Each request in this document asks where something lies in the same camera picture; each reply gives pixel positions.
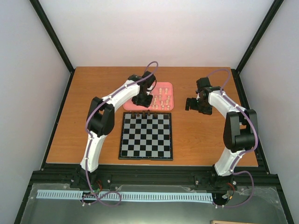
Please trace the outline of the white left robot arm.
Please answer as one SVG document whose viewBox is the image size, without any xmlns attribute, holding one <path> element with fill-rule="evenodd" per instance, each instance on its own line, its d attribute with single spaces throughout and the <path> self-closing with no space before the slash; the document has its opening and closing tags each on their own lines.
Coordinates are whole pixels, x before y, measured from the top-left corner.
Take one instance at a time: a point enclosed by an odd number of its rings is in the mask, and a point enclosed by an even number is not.
<svg viewBox="0 0 299 224">
<path fill-rule="evenodd" d="M 97 176 L 94 172 L 99 165 L 99 156 L 106 137 L 115 125 L 115 112 L 128 100 L 136 106 L 148 108 L 153 96 L 150 92 L 154 89 L 156 77 L 147 71 L 143 76 L 131 75 L 126 82 L 109 95 L 91 101 L 85 131 L 88 134 L 84 157 L 80 163 L 86 170 L 81 176 L 81 183 L 87 188 L 96 185 Z"/>
</svg>

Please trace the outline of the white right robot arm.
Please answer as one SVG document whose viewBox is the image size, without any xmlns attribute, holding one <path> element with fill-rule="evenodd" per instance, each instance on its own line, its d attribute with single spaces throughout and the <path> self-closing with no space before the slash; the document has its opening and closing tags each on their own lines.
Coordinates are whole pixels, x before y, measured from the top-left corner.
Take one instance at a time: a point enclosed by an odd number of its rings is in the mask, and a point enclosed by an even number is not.
<svg viewBox="0 0 299 224">
<path fill-rule="evenodd" d="M 223 131 L 224 151 L 215 163 L 218 176 L 234 173 L 239 160 L 258 146 L 257 115 L 254 110 L 247 110 L 234 102 L 219 86 L 199 87 L 197 97 L 187 98 L 185 109 L 211 115 L 213 109 L 225 118 Z"/>
</svg>

